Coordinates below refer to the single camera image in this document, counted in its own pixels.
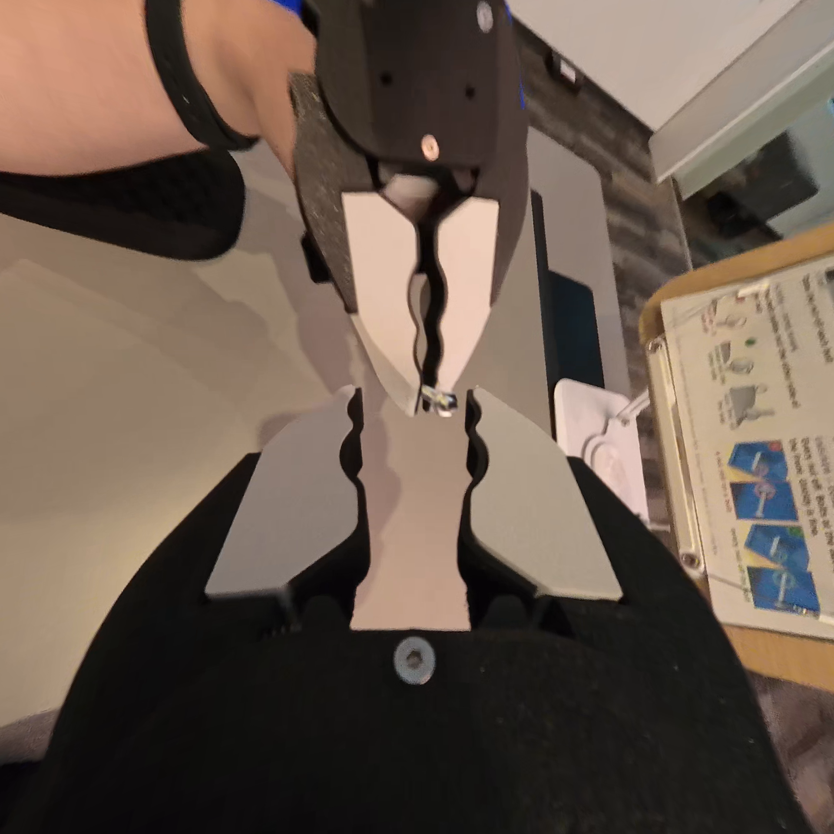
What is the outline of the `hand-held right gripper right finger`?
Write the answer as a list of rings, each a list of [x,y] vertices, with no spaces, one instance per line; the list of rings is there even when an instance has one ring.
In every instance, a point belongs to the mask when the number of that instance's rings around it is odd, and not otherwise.
[[[624,592],[567,455],[484,388],[466,394],[458,568],[470,626],[525,625],[553,599],[619,603]]]

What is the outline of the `person's left forearm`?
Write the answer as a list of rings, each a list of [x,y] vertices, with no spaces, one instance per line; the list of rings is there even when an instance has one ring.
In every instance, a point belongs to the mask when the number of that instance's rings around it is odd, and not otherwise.
[[[144,2],[1,3],[1,169],[64,176],[202,145],[152,60]]]

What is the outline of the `grey desk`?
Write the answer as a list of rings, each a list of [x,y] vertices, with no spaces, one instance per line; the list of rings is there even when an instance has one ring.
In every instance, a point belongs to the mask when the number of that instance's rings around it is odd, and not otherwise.
[[[57,710],[144,560],[241,458],[363,390],[372,565],[353,624],[464,630],[463,416],[381,389],[331,287],[307,276],[295,190],[235,156],[236,246],[190,264],[2,217],[2,725]]]

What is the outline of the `black wristband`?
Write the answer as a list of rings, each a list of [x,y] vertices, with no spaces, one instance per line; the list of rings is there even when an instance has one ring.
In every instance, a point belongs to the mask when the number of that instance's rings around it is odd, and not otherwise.
[[[164,92],[184,128],[213,151],[247,151],[259,141],[233,129],[214,108],[193,71],[185,42],[182,3],[145,1],[145,32]]]

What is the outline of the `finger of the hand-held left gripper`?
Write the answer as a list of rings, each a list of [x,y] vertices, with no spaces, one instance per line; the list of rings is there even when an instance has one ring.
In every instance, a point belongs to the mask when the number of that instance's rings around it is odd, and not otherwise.
[[[410,306],[419,262],[417,230],[380,193],[346,193],[342,205],[357,307],[351,314],[354,328],[384,391],[414,416],[421,385],[418,325]]]
[[[434,388],[454,392],[490,318],[499,211],[496,200],[468,197],[433,220],[443,286]]]

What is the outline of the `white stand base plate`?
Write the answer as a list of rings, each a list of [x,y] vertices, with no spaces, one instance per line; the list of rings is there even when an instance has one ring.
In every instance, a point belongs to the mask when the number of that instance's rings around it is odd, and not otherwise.
[[[645,524],[650,516],[637,418],[650,402],[648,390],[629,400],[568,379],[558,381],[553,395],[559,447],[582,460]]]

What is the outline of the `light wooden board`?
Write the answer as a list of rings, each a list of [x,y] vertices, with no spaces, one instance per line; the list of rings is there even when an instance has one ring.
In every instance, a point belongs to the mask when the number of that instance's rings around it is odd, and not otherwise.
[[[648,373],[650,412],[659,450],[665,506],[672,530],[672,554],[706,597],[710,592],[664,342],[662,302],[755,282],[778,271],[827,258],[832,256],[832,252],[833,224],[829,223],[794,238],[675,276],[666,281],[643,307],[638,333]],[[725,625],[724,630],[748,671],[833,692],[831,641],[738,625]]]

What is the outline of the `person's left hand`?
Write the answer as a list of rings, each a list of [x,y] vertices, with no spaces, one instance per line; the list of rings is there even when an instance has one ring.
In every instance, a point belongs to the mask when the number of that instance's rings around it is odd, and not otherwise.
[[[191,68],[214,111],[235,133],[264,140],[295,180],[289,77],[313,71],[313,35],[269,1],[186,1],[181,13]]]

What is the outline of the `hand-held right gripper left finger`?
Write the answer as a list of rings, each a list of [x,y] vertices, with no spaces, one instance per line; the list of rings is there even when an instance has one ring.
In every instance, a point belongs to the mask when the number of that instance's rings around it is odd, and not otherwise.
[[[205,585],[212,600],[270,597],[302,615],[326,597],[350,623],[370,569],[364,403],[347,385],[262,449]]]

